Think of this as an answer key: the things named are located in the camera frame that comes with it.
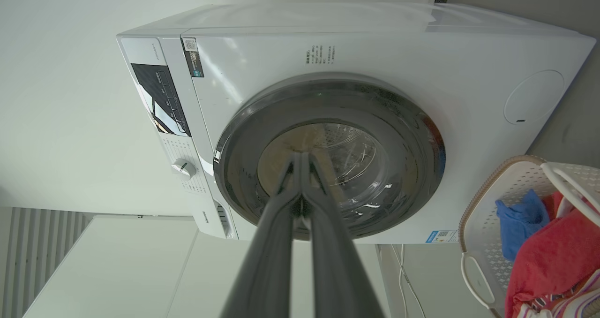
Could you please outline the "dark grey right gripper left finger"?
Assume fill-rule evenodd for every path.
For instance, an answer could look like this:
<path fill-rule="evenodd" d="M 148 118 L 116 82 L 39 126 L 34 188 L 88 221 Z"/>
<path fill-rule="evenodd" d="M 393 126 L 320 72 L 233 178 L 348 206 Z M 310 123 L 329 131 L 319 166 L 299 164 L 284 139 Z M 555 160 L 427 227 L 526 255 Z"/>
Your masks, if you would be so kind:
<path fill-rule="evenodd" d="M 275 194 L 259 220 L 222 318 L 287 318 L 291 301 L 291 258 L 302 155 L 289 156 Z"/>

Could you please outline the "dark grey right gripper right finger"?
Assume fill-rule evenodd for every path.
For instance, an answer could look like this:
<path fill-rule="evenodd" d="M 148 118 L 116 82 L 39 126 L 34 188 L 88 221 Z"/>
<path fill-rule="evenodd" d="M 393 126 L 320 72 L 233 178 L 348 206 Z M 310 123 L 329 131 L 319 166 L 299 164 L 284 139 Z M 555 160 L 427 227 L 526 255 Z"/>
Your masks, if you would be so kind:
<path fill-rule="evenodd" d="M 301 194 L 313 250 L 317 318 L 383 318 L 384 313 L 313 155 L 301 156 Z"/>

